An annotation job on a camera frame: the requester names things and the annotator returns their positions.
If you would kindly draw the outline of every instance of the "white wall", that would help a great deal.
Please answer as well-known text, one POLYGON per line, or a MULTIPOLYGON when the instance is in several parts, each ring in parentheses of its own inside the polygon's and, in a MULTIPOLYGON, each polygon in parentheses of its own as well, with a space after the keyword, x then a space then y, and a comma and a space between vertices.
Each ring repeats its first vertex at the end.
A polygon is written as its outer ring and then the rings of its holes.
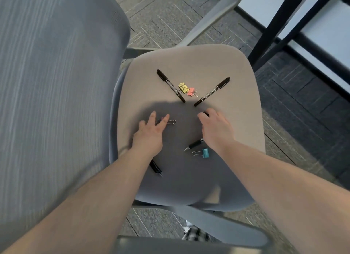
MULTIPOLYGON (((242 0, 239 7, 263 26, 268 26, 284 0, 242 0)), ((299 22, 317 0, 305 0, 283 31, 280 38, 299 22)), ((350 7, 340 0, 331 0, 302 30, 311 41, 350 69, 350 7)), ((294 41, 289 46, 350 93, 350 85, 339 78, 294 41)))

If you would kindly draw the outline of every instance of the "hand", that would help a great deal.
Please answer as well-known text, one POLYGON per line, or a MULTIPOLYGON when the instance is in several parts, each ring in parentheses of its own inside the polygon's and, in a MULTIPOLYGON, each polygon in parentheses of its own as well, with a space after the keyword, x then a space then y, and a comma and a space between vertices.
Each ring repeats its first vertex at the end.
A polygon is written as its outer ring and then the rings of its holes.
POLYGON ((207 113, 209 117, 203 112, 198 114, 203 125, 203 139, 211 149, 219 153, 234 142, 234 129, 221 112, 208 108, 207 113))
POLYGON ((137 149, 139 153, 144 155, 149 155, 151 159, 162 150, 162 132, 168 123, 169 114, 157 126, 155 125, 155 117, 156 112, 153 111, 147 124, 144 120, 139 122, 139 130, 134 134, 132 142, 133 149, 137 149))

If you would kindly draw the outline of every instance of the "person's left hand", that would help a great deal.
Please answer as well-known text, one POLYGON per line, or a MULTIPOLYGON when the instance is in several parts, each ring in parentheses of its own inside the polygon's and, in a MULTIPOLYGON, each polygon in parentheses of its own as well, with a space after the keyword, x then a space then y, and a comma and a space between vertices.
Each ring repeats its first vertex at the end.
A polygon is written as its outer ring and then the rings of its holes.
POLYGON ((169 117, 169 114, 167 114, 157 126, 155 125, 155 111, 151 113, 147 124, 146 121, 141 120, 139 130, 134 134, 132 148, 137 149, 142 154, 150 155, 151 159, 156 156, 162 150, 162 132, 168 123, 169 117))

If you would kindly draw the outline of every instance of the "black baseboard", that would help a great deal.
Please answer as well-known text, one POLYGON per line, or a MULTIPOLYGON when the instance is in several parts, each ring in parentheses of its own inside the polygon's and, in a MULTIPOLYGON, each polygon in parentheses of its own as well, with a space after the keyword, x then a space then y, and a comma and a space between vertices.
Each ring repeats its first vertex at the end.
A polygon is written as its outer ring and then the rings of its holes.
MULTIPOLYGON (((249 14, 247 14, 243 9, 236 7, 234 9, 240 16, 246 19, 249 23, 255 26, 259 31, 264 32, 266 27, 261 25, 258 21, 252 18, 249 14)), ((314 56, 317 60, 327 66, 331 71, 333 71, 336 75, 342 78, 345 82, 350 84, 350 70, 338 62, 335 58, 331 57, 328 53, 324 52, 317 45, 315 45, 312 41, 306 38, 303 34, 298 34, 294 39, 296 43, 298 43, 301 47, 307 50, 312 56, 314 56)), ((275 43, 280 41, 279 38, 275 39, 275 43)), ((327 75, 325 75, 322 71, 317 69, 313 64, 311 64, 308 60, 302 57, 299 53, 297 53, 294 49, 289 46, 285 46, 283 51, 294 57, 298 62, 308 68, 313 74, 319 77, 322 81, 324 81, 329 87, 331 87, 334 91, 339 93, 340 96, 344 97, 347 101, 350 102, 350 94, 345 91, 341 86, 335 83, 332 79, 330 79, 327 75)))

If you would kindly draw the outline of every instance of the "black and white plaid garment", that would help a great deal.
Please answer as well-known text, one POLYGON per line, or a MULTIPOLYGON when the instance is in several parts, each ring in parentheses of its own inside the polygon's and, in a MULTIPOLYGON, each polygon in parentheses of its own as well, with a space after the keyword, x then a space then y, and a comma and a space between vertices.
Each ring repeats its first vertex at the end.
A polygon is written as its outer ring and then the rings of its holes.
POLYGON ((208 242, 210 241, 210 237, 208 233, 192 225, 190 226, 190 229, 187 231, 187 233, 183 236, 182 240, 208 242))

